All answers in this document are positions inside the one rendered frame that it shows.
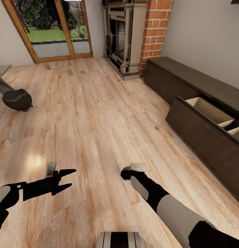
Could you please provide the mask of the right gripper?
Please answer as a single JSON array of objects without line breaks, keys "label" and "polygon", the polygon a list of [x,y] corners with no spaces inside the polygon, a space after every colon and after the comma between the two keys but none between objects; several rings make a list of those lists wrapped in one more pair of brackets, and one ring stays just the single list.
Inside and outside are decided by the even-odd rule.
[{"label": "right gripper", "polygon": [[134,172],[133,170],[124,170],[124,171],[121,171],[121,174],[120,176],[126,180],[126,181],[129,181],[130,178],[131,178],[131,173]]}]

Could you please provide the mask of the cauldron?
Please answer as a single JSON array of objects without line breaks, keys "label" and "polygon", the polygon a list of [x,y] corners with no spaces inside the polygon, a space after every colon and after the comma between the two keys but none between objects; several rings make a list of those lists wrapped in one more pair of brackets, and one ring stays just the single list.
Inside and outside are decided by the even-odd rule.
[{"label": "cauldron", "polygon": [[33,107],[32,98],[24,89],[17,91],[7,91],[2,98],[3,102],[11,109],[27,112]]}]

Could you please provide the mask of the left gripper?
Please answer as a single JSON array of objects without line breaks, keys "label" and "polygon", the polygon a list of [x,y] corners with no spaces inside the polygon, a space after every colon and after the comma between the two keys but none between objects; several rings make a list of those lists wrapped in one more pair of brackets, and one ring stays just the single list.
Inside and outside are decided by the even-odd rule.
[{"label": "left gripper", "polygon": [[61,181],[61,177],[71,174],[73,172],[76,172],[76,169],[61,169],[60,172],[54,171],[53,176],[41,180],[37,180],[37,197],[41,196],[43,194],[52,193],[53,195],[56,195],[56,193],[61,192],[62,190],[70,187],[71,184],[64,184],[64,185],[58,185]]}]

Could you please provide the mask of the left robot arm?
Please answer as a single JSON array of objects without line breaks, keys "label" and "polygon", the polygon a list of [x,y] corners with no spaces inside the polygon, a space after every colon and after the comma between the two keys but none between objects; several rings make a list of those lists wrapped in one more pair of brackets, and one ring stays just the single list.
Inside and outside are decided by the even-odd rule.
[{"label": "left robot arm", "polygon": [[[47,166],[45,179],[37,180],[36,182],[26,183],[20,182],[15,184],[7,184],[0,187],[0,229],[9,212],[6,210],[14,206],[19,201],[19,190],[23,189],[23,201],[41,196],[43,194],[61,192],[70,187],[71,184],[58,185],[61,177],[76,172],[76,169],[61,169],[60,172],[55,171],[56,162],[51,162]],[[21,185],[21,187],[17,187]]]}]

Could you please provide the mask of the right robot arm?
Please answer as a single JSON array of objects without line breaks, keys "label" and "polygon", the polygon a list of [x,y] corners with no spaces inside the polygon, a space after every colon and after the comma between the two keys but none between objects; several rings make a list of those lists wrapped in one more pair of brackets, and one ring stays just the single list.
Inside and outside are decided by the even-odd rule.
[{"label": "right robot arm", "polygon": [[130,164],[130,170],[120,176],[130,181],[144,200],[152,207],[182,248],[239,248],[239,240],[225,234],[209,220],[182,204],[158,183],[148,178],[142,163]]}]

